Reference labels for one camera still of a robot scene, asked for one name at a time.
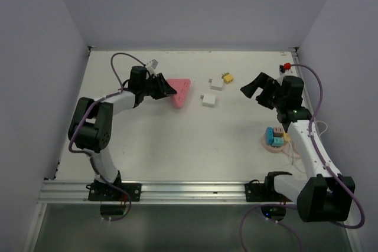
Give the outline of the pink triangular power strip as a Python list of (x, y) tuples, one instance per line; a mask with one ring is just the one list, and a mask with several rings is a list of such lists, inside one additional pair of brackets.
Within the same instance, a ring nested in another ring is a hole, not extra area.
[(167, 82), (177, 92), (171, 96), (172, 105), (177, 109), (182, 108), (190, 90), (191, 80), (187, 78), (170, 78)]

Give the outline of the blue plug adapter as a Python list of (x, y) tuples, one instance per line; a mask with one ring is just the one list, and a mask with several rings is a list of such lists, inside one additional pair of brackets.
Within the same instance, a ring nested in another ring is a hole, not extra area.
[(265, 130), (265, 143), (271, 145), (274, 142), (273, 128), (267, 127)]

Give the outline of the yellow plug adapter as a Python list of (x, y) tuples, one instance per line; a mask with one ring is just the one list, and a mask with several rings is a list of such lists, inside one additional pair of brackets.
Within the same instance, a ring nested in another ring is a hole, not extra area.
[(221, 77), (225, 84), (229, 84), (234, 80), (234, 77), (229, 72), (223, 73)]

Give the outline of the white charger plug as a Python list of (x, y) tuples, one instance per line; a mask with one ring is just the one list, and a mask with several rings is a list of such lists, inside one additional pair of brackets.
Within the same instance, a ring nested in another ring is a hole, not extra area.
[(210, 83), (210, 89), (216, 91), (222, 91), (224, 86), (224, 81), (222, 78), (210, 78), (208, 80)]
[(216, 105), (216, 95), (215, 94), (202, 94), (200, 96), (201, 105), (204, 107), (211, 107), (214, 108)]

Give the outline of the pink round socket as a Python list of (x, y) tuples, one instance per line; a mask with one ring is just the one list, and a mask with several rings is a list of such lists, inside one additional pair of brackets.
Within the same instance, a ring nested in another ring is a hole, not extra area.
[(272, 143), (268, 143), (266, 136), (263, 135), (260, 139), (261, 145), (265, 150), (271, 153), (279, 153), (279, 152), (285, 152), (289, 153), (291, 150), (291, 146), (289, 142), (287, 142), (284, 138), (282, 137), (274, 137)]

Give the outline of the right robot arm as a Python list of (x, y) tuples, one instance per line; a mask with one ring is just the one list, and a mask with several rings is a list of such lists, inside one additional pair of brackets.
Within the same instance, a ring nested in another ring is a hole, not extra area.
[(251, 98), (257, 89), (262, 92), (256, 101), (277, 111), (278, 121), (297, 146), (307, 175), (306, 181), (300, 181), (287, 172), (269, 172), (264, 181), (264, 196), (273, 201), (285, 196), (296, 204), (305, 222), (345, 221), (355, 183), (352, 177), (340, 172), (323, 147), (312, 114), (302, 104), (304, 81), (291, 74), (276, 80), (260, 73), (240, 90)]

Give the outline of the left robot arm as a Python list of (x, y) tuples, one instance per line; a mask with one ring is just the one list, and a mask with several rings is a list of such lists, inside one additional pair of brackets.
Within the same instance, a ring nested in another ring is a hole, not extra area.
[(118, 91), (98, 99), (82, 97), (78, 100), (69, 126), (69, 151), (88, 157), (95, 180), (104, 183), (102, 194), (107, 199), (117, 200), (123, 192), (123, 186), (117, 182), (119, 170), (108, 149), (113, 117), (138, 107), (145, 97), (159, 100), (176, 94), (161, 73), (151, 74), (146, 67), (134, 66)]

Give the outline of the brown pink plug adapter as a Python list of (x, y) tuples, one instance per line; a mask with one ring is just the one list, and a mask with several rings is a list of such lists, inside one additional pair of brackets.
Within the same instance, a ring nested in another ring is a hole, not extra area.
[(273, 128), (273, 136), (282, 138), (284, 136), (284, 130), (281, 127), (274, 127)]

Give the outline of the small yellow plug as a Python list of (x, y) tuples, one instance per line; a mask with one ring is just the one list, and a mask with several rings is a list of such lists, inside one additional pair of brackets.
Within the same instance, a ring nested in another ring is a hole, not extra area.
[(283, 139), (287, 143), (291, 143), (291, 141), (292, 141), (291, 136), (286, 132), (283, 133)]

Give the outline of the teal plug adapter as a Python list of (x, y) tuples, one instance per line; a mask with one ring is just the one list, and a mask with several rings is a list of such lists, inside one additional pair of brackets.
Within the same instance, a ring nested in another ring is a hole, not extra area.
[(273, 137), (271, 146), (274, 148), (280, 148), (285, 145), (285, 141), (283, 138), (280, 137)]

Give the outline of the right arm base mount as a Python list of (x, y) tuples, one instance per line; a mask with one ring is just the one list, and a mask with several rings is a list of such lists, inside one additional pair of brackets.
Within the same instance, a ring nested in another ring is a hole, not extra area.
[(278, 175), (292, 174), (285, 171), (268, 172), (264, 181), (253, 179), (245, 183), (245, 197), (247, 202), (284, 202), (288, 199), (274, 190), (274, 178)]

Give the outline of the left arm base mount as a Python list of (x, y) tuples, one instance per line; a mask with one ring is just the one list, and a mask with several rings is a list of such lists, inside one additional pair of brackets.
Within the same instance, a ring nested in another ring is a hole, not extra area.
[(89, 190), (88, 200), (99, 202), (131, 201), (139, 202), (142, 184), (137, 182), (122, 182), (118, 176), (112, 185), (94, 180), (86, 185)]

